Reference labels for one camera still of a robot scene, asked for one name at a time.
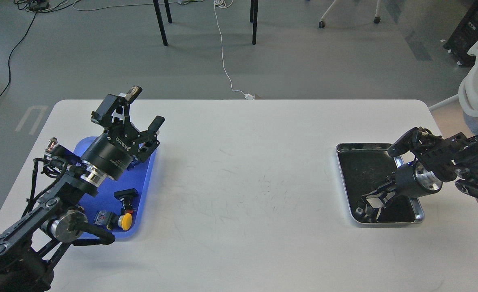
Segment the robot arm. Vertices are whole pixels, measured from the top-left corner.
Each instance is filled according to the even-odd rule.
[[[50,289],[53,268],[66,250],[74,246],[111,244],[110,232],[87,222],[78,205],[85,194],[96,196],[105,178],[117,180],[133,160],[145,161],[158,147],[157,131],[165,120],[156,116],[146,131],[138,131],[130,122],[129,107],[141,92],[133,86],[127,94],[108,94],[91,114],[91,121],[104,127],[81,157],[57,144],[52,138],[43,159],[43,172],[55,181],[34,196],[32,193],[23,217],[0,234],[0,291],[40,292]],[[41,229],[50,241],[38,251],[32,247],[32,236]],[[79,240],[83,232],[98,239]],[[43,257],[59,246],[48,260]]]
[[[406,132],[387,153],[398,157],[407,152],[415,159],[400,166],[376,190],[362,196],[356,211],[368,221],[377,208],[389,206],[399,195],[418,198],[441,190],[443,183],[454,181],[463,193],[478,198],[478,135],[467,138],[458,133],[450,138],[432,135],[428,129]]]

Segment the wire bundle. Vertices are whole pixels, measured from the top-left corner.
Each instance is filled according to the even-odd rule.
[[[232,0],[232,2],[230,2],[230,4],[226,5],[225,0],[213,0],[213,5],[216,6],[216,7],[219,7],[219,8],[228,8],[232,5],[233,2],[234,2],[234,0]]]
[[[204,0],[178,0],[179,5],[187,5],[192,2],[203,2]]]
[[[55,7],[46,8],[46,9],[36,9],[39,5],[38,0],[13,0],[13,3],[17,5],[17,9],[28,11],[28,12],[37,12],[37,13],[50,13],[54,11],[60,11],[64,8],[70,7],[73,4],[65,6],[70,0],[63,0],[61,3]]]
[[[39,162],[44,164],[42,174],[46,174],[46,176],[50,178],[55,178],[55,180],[46,187],[46,189],[42,190],[39,194],[35,195],[35,188],[37,185],[37,172],[39,171]],[[47,191],[51,190],[59,180],[64,176],[66,170],[68,168],[68,162],[63,159],[62,157],[52,157],[51,160],[46,158],[36,158],[33,159],[33,173],[32,173],[32,188],[30,192],[30,197],[26,199],[28,204],[26,205],[26,209],[22,213],[21,217],[24,217],[28,214],[31,210],[33,210],[33,206],[37,202],[37,200]]]

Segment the black table leg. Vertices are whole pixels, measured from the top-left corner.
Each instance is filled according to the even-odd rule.
[[[259,8],[259,0],[254,1],[254,35],[252,36],[252,45],[257,42],[257,9]]]
[[[163,3],[165,4],[165,11],[167,11],[167,20],[169,21],[169,24],[172,24],[172,17],[170,16],[169,0],[163,0]]]
[[[163,45],[167,46],[167,36],[165,35],[165,28],[163,27],[163,19],[161,19],[161,12],[159,11],[158,0],[152,0],[152,2],[154,3],[156,18],[158,18],[159,32],[161,33],[161,39],[163,40]]]
[[[254,0],[250,0],[250,22],[254,22]]]

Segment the white cable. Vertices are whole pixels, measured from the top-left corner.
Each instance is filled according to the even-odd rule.
[[[75,0],[74,4],[72,5],[73,9],[76,11],[99,11],[106,8],[115,8],[115,7],[128,7],[128,6],[144,6],[144,5],[154,5],[153,3],[146,3],[146,4],[126,4],[126,5],[115,5],[115,6],[107,6],[107,7],[100,7],[95,9],[80,9],[76,8],[75,4],[80,2],[81,0]],[[169,4],[179,4],[179,5],[187,5],[191,2],[203,2],[204,0],[177,0],[176,2],[169,2]]]
[[[204,0],[178,0],[179,5],[187,5],[191,2],[203,2]]]
[[[66,5],[69,1],[70,1],[70,0],[64,0],[64,1],[60,2],[57,6],[52,7],[52,8],[48,8],[48,9],[43,9],[41,12],[52,11],[52,10],[54,10],[54,9],[56,9],[56,8],[59,8],[60,6]]]
[[[226,77],[228,77],[228,80],[230,80],[230,88],[232,89],[232,91],[234,92],[242,92],[240,90],[234,90],[234,87],[232,85],[232,79],[230,78],[230,76],[228,75],[228,72],[226,72],[226,68],[224,67],[224,50],[223,50],[223,34],[221,33],[221,28],[219,27],[219,21],[217,20],[217,12],[215,11],[215,7],[217,6],[215,4],[215,2],[217,2],[218,0],[214,0],[214,6],[213,6],[213,13],[215,14],[215,22],[217,23],[217,28],[219,29],[219,36],[221,37],[221,59],[223,60],[223,70],[224,70],[224,73],[226,74]]]
[[[213,7],[217,6],[219,8],[228,8],[232,5],[233,2],[234,0],[232,0],[230,4],[226,5],[226,2],[224,0],[213,0]]]
[[[429,111],[435,111],[435,110],[439,109],[440,107],[444,107],[445,105],[448,105],[449,103],[452,103],[452,102],[457,101],[457,100],[459,100],[459,94],[456,94],[452,97],[449,97],[445,100],[442,100],[442,101],[436,103],[435,105],[429,106],[428,110]]]

